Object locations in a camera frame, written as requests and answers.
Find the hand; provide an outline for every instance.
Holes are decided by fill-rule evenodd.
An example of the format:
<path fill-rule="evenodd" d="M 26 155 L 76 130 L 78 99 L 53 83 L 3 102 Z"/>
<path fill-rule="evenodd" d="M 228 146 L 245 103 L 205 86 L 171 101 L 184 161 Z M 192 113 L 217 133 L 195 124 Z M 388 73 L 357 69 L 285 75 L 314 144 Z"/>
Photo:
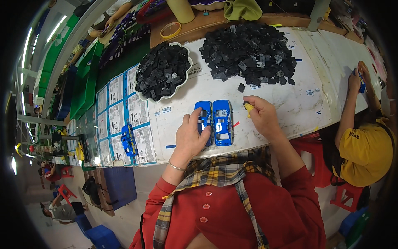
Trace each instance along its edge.
<path fill-rule="evenodd" d="M 198 116 L 202 108 L 195 109 L 191 115 L 185 114 L 182 125 L 176 133 L 176 148 L 170 162 L 176 167 L 186 167 L 191 159 L 205 147 L 211 135 L 211 126 L 207 126 L 202 134 L 198 132 Z"/>
<path fill-rule="evenodd" d="M 115 19 L 113 18 L 114 16 L 111 16 L 107 22 L 105 23 L 105 29 L 109 26 L 112 27 L 113 23 L 115 22 Z"/>
<path fill-rule="evenodd" d="M 278 124 L 275 106 L 265 99 L 257 96 L 245 96 L 244 101 L 248 101 L 254 109 L 250 111 L 250 116 L 256 130 L 263 135 L 269 142 L 283 135 L 282 129 Z"/>
<path fill-rule="evenodd" d="M 96 37 L 100 37 L 102 30 L 96 30 Z"/>
<path fill-rule="evenodd" d="M 351 74 L 348 78 L 348 91 L 353 93 L 359 93 L 361 88 L 361 78 L 358 74 L 358 69 L 354 69 L 355 75 Z"/>
<path fill-rule="evenodd" d="M 370 83 L 370 78 L 371 75 L 369 74 L 369 69 L 365 65 L 363 61 L 358 62 L 358 71 L 362 75 L 363 79 L 365 80 L 365 83 Z"/>

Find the black bag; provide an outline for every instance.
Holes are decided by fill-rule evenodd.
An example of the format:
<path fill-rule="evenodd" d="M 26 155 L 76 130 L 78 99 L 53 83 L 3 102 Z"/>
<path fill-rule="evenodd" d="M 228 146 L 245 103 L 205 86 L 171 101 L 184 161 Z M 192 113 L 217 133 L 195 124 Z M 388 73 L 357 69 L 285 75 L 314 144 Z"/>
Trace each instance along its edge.
<path fill-rule="evenodd" d="M 98 186 L 93 176 L 87 179 L 82 190 L 91 197 L 95 204 L 101 205 L 100 197 L 98 195 Z"/>

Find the woman's right hand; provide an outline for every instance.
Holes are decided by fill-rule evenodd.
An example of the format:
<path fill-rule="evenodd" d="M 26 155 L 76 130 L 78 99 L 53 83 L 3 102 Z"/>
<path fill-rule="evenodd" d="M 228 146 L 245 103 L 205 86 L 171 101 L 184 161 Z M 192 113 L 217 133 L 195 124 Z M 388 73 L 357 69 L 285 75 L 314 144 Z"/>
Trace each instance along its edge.
<path fill-rule="evenodd" d="M 363 79 L 365 80 L 366 86 L 368 85 L 368 83 L 369 83 L 369 85 L 372 85 L 371 84 L 371 75 L 369 73 L 369 69 L 366 66 L 365 62 L 363 62 L 363 61 L 358 62 L 358 71 L 362 75 Z"/>
<path fill-rule="evenodd" d="M 249 113 L 254 127 L 270 143 L 281 135 L 285 136 L 278 124 L 278 117 L 273 104 L 257 96 L 245 96 L 243 100 L 248 101 L 254 107 Z"/>

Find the red sweater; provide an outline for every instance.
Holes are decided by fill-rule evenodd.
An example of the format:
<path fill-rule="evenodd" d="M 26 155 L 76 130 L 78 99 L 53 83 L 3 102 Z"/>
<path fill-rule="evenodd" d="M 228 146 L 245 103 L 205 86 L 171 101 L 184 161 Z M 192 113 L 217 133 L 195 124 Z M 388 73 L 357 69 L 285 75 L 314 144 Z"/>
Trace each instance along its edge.
<path fill-rule="evenodd" d="M 61 179 L 61 176 L 59 176 L 56 171 L 54 171 L 54 174 L 51 175 L 51 167 L 49 164 L 46 164 L 44 168 L 49 170 L 44 174 L 44 179 L 49 180 L 50 182 L 55 182 Z"/>
<path fill-rule="evenodd" d="M 261 174 L 246 173 L 245 189 L 271 248 L 325 248 L 324 224 L 311 178 L 304 166 L 283 179 L 281 188 Z M 149 194 L 142 224 L 146 248 L 152 248 L 155 223 L 164 203 L 162 196 L 175 188 L 160 178 Z M 201 217 L 208 222 L 201 222 Z M 233 185 L 189 188 L 175 196 L 165 249 L 186 248 L 199 233 L 219 249 L 257 248 L 253 225 Z M 132 248 L 142 248 L 139 230 Z"/>

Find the toy car shell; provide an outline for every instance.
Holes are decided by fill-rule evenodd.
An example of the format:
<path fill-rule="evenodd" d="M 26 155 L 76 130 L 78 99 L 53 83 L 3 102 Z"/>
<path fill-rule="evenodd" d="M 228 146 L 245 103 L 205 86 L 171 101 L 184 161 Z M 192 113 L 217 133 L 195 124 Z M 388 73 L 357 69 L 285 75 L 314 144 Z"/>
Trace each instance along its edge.
<path fill-rule="evenodd" d="M 198 132 L 199 134 L 202 134 L 202 131 L 210 125 L 212 127 L 212 121 L 213 121 L 213 116 L 212 116 L 212 104 L 210 101 L 199 101 L 196 102 L 195 104 L 195 109 L 201 107 L 202 111 L 198 117 Z M 212 136 L 209 137 L 206 147 L 210 146 L 212 144 Z"/>
<path fill-rule="evenodd" d="M 232 144 L 232 108 L 228 100 L 213 102 L 214 140 L 217 146 Z"/>

